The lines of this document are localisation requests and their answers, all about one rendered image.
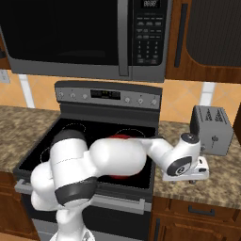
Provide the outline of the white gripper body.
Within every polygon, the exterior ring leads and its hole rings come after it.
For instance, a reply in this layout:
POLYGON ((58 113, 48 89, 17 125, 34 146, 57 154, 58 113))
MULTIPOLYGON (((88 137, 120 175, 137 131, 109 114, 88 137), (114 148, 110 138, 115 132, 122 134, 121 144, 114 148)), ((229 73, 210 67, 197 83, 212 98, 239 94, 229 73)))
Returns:
POLYGON ((164 182, 179 182, 179 181, 199 181, 206 180, 209 178, 209 171, 202 171, 191 174, 183 174, 180 176, 168 176, 166 173, 163 174, 162 180, 164 182))

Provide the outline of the red pot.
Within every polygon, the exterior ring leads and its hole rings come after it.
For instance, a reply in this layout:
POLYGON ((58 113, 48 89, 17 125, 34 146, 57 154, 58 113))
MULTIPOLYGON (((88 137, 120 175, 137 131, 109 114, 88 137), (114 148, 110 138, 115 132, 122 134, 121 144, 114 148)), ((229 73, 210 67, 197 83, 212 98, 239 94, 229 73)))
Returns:
POLYGON ((127 135, 114 135, 110 139, 110 177, 125 180, 140 173, 146 163, 146 153, 142 145, 127 135))

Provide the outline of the brown drawer front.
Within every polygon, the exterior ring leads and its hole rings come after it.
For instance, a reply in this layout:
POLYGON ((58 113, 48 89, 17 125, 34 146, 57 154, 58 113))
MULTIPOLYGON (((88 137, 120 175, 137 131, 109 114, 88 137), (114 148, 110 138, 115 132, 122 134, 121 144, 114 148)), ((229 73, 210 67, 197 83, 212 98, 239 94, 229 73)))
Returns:
POLYGON ((181 217, 210 219, 223 223, 241 224, 241 210, 192 201, 180 201, 168 198, 153 197, 153 210, 158 214, 169 214, 181 217), (214 217, 209 217, 188 213, 188 205, 192 205, 194 209, 200 209, 204 211, 215 209, 216 214, 214 217))

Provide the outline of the grey toaster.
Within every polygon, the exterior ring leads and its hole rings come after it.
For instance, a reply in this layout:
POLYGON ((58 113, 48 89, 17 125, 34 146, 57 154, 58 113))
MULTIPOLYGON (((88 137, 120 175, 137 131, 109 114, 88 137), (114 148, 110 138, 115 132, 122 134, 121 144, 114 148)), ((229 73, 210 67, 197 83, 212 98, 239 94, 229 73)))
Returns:
POLYGON ((203 153, 227 154, 233 139, 233 128, 223 107, 195 105, 189 129, 201 140, 203 153))

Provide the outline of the brown base cupboard door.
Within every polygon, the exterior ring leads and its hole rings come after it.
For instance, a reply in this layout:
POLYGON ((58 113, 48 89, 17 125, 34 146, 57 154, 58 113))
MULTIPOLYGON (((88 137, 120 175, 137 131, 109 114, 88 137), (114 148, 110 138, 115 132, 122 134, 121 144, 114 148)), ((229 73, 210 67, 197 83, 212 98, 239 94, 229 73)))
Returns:
POLYGON ((241 228, 158 215, 153 216, 149 241, 153 241, 157 218, 160 218, 158 241, 241 241, 241 228))

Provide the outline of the black steel cooker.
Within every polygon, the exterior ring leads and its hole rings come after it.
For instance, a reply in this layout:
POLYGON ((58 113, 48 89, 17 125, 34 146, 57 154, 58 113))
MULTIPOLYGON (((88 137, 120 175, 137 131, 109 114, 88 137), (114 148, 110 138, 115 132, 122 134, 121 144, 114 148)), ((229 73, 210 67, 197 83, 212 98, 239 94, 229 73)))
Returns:
MULTIPOLYGON (((60 116, 38 140, 34 147, 14 168, 16 181, 24 179, 30 184, 32 170, 49 159, 54 136, 64 129, 74 129, 85 135, 88 145, 95 140, 114 135, 154 137, 158 134, 159 112, 162 98, 160 88, 123 83, 88 81, 58 81, 55 83, 56 100, 60 116), (129 97, 130 104, 124 99, 129 97)), ((110 176, 98 179, 96 195, 139 201, 152 205, 155 163, 147 160, 143 170, 125 180, 110 176)), ((40 241, 50 241, 57 232, 56 213, 37 211, 30 195, 21 194, 28 216, 32 219, 40 241)), ((143 215, 89 206, 83 219, 96 241, 148 241, 151 211, 143 215)))

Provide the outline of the brown base cupboard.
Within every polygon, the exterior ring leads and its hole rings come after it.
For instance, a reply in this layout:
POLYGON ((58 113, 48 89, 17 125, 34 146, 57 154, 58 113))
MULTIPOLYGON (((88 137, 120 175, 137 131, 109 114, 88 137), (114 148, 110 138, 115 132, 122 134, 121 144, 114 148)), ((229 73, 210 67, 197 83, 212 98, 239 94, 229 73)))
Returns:
POLYGON ((24 209, 21 195, 14 189, 12 173, 0 171, 0 233, 40 241, 32 220, 24 209))

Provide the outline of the black steel microwave oven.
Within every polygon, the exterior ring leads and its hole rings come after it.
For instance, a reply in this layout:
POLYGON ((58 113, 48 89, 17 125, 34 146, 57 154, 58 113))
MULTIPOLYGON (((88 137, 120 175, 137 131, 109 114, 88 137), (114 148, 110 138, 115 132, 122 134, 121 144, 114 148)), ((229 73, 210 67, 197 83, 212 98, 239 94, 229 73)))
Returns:
POLYGON ((161 83, 172 0, 128 0, 128 76, 120 76, 118 0, 0 0, 14 73, 161 83))

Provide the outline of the brown wall cupboard door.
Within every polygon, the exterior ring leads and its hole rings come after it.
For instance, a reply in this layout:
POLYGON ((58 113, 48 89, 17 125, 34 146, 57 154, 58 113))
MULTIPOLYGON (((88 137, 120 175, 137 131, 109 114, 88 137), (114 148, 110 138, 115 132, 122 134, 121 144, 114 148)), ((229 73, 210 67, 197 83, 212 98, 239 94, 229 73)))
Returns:
POLYGON ((241 0, 172 0, 167 79, 241 84, 241 0), (179 68, 182 4, 188 4, 179 68))

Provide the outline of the white wall socket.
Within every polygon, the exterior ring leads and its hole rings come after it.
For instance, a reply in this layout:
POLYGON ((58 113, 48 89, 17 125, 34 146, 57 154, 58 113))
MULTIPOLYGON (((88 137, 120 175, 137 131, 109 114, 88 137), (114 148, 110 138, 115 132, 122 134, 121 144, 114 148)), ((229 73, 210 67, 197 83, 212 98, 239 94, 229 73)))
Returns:
POLYGON ((10 83, 7 70, 0 70, 0 83, 10 83))

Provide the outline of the brown wall cupboard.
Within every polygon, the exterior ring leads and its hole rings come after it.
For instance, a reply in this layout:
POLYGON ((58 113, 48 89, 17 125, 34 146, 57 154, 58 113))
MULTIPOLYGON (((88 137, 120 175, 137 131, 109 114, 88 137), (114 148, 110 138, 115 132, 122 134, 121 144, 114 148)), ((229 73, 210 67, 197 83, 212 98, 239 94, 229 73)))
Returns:
POLYGON ((0 69, 10 70, 10 65, 9 65, 8 56, 7 56, 7 50, 5 48, 1 29, 0 29, 0 69))

